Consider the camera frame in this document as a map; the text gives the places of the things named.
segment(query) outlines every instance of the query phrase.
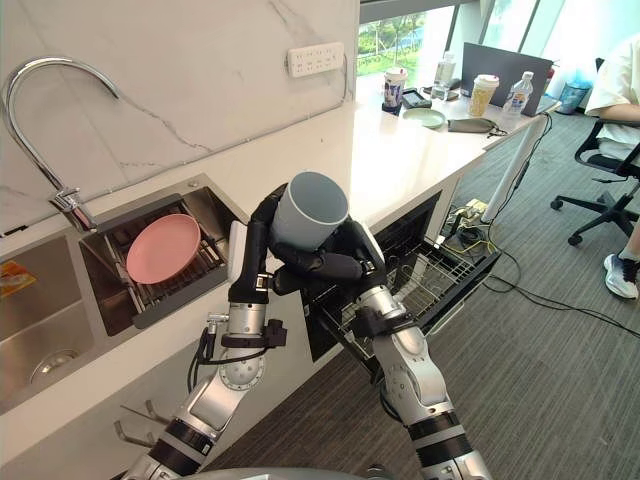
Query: white cabinet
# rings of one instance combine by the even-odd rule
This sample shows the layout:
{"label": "white cabinet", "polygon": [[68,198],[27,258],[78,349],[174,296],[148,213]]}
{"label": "white cabinet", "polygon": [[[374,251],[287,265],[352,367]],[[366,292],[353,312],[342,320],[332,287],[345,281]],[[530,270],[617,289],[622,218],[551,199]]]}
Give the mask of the white cabinet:
{"label": "white cabinet", "polygon": [[[338,351],[330,352],[322,361],[313,364],[299,294],[286,297],[272,295],[270,302],[268,318],[284,322],[288,329],[287,345],[267,352],[264,378],[245,397],[236,417],[212,450],[210,459],[248,431]],[[147,432],[152,432],[157,438],[163,427],[127,412],[120,405],[146,412],[144,402],[151,399],[159,414],[170,416],[187,394],[187,368],[195,347],[194,342],[27,450],[0,470],[2,478],[109,479],[126,470],[145,448],[118,439],[114,421],[121,420],[124,431],[138,438],[144,438]],[[126,366],[114,366],[113,375],[118,374],[119,368]],[[201,368],[203,375],[207,371],[207,367]],[[82,395],[82,392],[69,394]]]}

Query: chair wheel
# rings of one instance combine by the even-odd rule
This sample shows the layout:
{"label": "chair wheel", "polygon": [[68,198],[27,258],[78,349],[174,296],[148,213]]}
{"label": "chair wheel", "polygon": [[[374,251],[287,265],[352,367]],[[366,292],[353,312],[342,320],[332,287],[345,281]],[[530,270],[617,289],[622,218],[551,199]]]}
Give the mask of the chair wheel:
{"label": "chair wheel", "polygon": [[582,242],[582,237],[580,235],[571,235],[568,239],[567,242],[569,242],[569,245],[571,245],[572,247],[575,247],[576,245],[578,245],[580,242]]}

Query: dishwasher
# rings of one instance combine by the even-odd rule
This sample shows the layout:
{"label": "dishwasher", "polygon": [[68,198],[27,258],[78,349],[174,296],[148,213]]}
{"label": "dishwasher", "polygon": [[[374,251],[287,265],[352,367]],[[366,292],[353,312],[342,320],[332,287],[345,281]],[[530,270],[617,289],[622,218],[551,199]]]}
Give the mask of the dishwasher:
{"label": "dishwasher", "polygon": [[[413,313],[424,334],[435,333],[459,311],[500,257],[499,252],[474,263],[425,238],[439,194],[434,195],[374,235],[387,266],[387,285]],[[381,376],[372,341],[351,330],[356,305],[335,286],[302,292],[313,361],[336,343],[348,350],[371,375]]]}

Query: black pouch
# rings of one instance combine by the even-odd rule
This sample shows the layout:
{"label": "black pouch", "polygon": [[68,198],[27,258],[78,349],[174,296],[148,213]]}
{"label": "black pouch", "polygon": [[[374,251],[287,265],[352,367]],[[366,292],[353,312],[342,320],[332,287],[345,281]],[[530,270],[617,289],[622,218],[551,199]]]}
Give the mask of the black pouch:
{"label": "black pouch", "polygon": [[449,120],[450,132],[462,133],[488,133],[489,137],[502,137],[507,134],[500,130],[496,122],[488,118],[463,118],[461,120]]}

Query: faucet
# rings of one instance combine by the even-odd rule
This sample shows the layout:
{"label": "faucet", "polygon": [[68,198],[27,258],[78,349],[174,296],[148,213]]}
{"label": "faucet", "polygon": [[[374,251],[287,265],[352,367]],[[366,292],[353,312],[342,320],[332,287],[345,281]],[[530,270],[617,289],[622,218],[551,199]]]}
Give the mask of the faucet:
{"label": "faucet", "polygon": [[42,172],[49,182],[56,189],[55,195],[49,202],[56,207],[80,232],[95,231],[97,224],[91,216],[86,206],[82,203],[78,192],[80,189],[68,187],[56,175],[51,167],[44,161],[38,151],[31,145],[24,136],[16,122],[15,97],[20,89],[20,85],[31,72],[40,67],[49,65],[67,66],[84,70],[96,77],[111,92],[115,98],[120,98],[120,93],[115,84],[106,75],[99,72],[84,62],[67,57],[38,57],[18,65],[7,77],[3,87],[2,95],[2,116],[7,130],[11,137],[22,148],[24,153],[31,159],[33,164]]}

